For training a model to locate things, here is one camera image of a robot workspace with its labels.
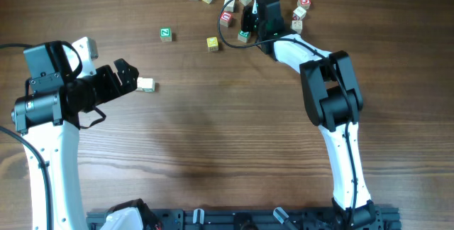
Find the plain wooden block blue side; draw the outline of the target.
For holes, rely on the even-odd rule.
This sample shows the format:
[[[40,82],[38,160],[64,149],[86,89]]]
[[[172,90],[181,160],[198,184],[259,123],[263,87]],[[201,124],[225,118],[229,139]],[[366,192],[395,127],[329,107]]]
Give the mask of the plain wooden block blue side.
[[[224,11],[233,13],[235,9],[235,0],[224,0]]]

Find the red U block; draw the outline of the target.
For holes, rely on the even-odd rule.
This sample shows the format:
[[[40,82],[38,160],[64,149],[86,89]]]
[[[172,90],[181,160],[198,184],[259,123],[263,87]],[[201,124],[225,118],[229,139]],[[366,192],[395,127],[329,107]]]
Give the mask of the red U block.
[[[233,21],[233,14],[223,11],[219,17],[219,24],[221,26],[229,27]]]

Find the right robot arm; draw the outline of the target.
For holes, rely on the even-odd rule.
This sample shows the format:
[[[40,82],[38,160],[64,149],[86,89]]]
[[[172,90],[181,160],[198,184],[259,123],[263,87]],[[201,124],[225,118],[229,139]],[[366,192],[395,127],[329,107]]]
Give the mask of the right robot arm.
[[[304,107],[326,143],[333,173],[334,225],[359,229],[375,220],[358,148],[363,98],[350,56],[305,42],[284,24],[280,0],[254,0],[243,11],[241,29],[257,33],[266,55],[299,73]]]

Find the white block green side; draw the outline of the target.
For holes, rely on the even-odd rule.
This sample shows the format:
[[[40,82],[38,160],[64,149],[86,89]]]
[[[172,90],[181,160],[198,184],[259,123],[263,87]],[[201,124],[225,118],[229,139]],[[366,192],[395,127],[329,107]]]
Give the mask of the white block green side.
[[[141,85],[142,85],[142,89],[144,92],[154,92],[155,91],[155,81],[153,78],[143,78]]]

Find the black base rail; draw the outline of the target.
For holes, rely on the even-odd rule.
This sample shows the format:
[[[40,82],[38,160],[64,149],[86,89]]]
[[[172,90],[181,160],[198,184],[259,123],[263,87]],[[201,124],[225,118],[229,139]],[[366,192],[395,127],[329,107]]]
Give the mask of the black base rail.
[[[203,221],[194,223],[194,211],[182,209],[151,209],[160,220],[158,229],[290,229],[273,216],[272,210],[205,210]],[[331,207],[314,207],[299,210],[285,210],[289,223],[296,229],[335,229],[334,212]],[[106,222],[108,211],[88,212],[88,229],[101,229]],[[359,229],[398,230],[402,229],[397,208],[375,207],[375,221]]]

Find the white picture block right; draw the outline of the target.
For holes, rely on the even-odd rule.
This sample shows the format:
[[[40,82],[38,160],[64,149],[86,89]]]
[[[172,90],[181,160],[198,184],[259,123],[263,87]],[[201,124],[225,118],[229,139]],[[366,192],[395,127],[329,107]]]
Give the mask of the white picture block right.
[[[301,34],[303,31],[304,25],[301,20],[293,20],[291,24],[291,29],[298,34]]]

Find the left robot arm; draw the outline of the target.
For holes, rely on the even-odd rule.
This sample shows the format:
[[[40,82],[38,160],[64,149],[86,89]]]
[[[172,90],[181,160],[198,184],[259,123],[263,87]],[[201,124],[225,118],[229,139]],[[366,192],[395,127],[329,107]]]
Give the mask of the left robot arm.
[[[61,40],[23,51],[30,78],[11,112],[28,157],[34,229],[86,229],[77,166],[79,113],[98,111],[137,89],[139,71],[123,59],[95,67],[95,40]]]

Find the green z block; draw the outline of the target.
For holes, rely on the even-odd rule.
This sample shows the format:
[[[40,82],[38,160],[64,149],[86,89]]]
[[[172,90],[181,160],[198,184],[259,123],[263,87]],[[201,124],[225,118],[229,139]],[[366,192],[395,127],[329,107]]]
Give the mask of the green z block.
[[[172,31],[170,27],[160,29],[160,39],[162,42],[172,42]]]
[[[250,32],[239,31],[238,40],[242,43],[248,43],[248,41],[250,40]]]

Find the green Z block left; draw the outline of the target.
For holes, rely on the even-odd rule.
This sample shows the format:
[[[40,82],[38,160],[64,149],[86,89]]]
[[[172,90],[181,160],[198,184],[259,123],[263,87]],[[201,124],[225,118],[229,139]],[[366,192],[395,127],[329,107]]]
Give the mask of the green Z block left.
[[[160,29],[160,39],[162,42],[172,42],[172,31],[170,27]]]

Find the red letter block right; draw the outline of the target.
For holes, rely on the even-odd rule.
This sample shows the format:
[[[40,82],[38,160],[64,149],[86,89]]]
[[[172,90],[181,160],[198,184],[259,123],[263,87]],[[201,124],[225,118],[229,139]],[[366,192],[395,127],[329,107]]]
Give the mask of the red letter block right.
[[[305,10],[308,10],[311,5],[311,0],[298,0],[297,5]]]

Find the green Z block centre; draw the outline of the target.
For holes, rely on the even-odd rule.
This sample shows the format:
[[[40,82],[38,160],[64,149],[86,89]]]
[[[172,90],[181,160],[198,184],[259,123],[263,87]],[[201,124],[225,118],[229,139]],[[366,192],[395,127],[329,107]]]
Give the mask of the green Z block centre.
[[[239,31],[238,40],[242,43],[248,43],[248,41],[250,40],[250,32]]]

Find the white block red side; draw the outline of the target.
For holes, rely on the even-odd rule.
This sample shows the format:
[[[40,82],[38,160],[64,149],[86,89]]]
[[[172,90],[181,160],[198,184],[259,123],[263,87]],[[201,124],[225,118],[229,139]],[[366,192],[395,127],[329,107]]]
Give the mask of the white block red side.
[[[304,17],[306,16],[306,9],[304,9],[301,6],[298,6],[295,10],[292,12],[292,20],[293,21],[302,21]]]

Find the white block dotted face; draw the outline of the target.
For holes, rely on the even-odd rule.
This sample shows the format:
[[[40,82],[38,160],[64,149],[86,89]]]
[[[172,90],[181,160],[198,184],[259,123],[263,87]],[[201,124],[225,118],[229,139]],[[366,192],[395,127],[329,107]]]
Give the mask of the white block dotted face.
[[[136,89],[136,90],[137,90],[137,91],[143,91],[142,85],[143,85],[143,78],[142,78],[142,77],[139,77],[139,78],[137,79],[137,89]]]

